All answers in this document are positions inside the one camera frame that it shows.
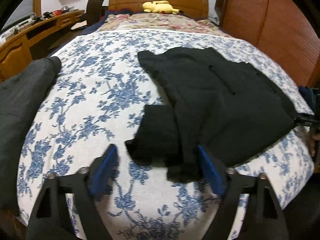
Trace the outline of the person's right hand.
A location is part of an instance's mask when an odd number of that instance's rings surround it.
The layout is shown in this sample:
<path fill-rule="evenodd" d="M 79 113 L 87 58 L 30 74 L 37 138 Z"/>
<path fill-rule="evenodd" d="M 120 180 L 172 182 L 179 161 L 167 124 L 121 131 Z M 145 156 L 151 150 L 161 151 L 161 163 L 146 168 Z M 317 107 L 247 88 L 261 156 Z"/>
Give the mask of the person's right hand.
<path fill-rule="evenodd" d="M 320 134 L 315 133 L 312 130 L 308 132 L 308 148 L 309 148 L 309 154 L 313 157 L 316 153 L 316 141 L 320 140 Z"/>

